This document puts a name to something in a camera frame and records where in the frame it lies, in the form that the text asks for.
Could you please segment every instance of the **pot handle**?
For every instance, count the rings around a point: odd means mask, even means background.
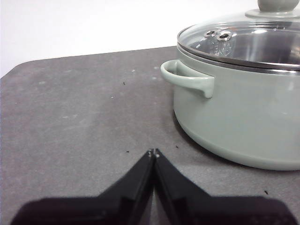
[[[183,64],[180,60],[164,62],[160,70],[162,77],[166,81],[180,87],[201,90],[206,98],[212,97],[215,85],[213,76],[196,71]]]

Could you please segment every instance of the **lid knob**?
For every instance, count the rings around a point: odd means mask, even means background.
[[[299,3],[299,0],[258,0],[261,12],[289,12]]]

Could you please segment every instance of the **speckled surface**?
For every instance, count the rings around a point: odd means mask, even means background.
[[[299,171],[232,163],[180,128],[172,86],[159,71],[175,58],[175,47],[115,52],[27,62],[5,75],[1,224],[30,200],[100,194],[149,148],[211,195],[278,198],[300,220]],[[158,224],[155,206],[151,224]]]

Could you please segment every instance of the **glass lid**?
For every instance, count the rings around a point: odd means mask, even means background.
[[[178,45],[193,55],[210,60],[258,68],[300,70],[298,11],[270,12],[270,7],[266,8],[267,11],[250,10],[246,14],[189,27],[179,33]]]

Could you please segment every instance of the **countertop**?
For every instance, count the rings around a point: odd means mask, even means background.
[[[300,221],[300,171],[255,169],[196,144],[160,65],[176,47],[23,63],[1,79],[1,224],[26,202],[96,196],[151,148],[215,195],[263,195]],[[158,224],[155,202],[150,223]]]

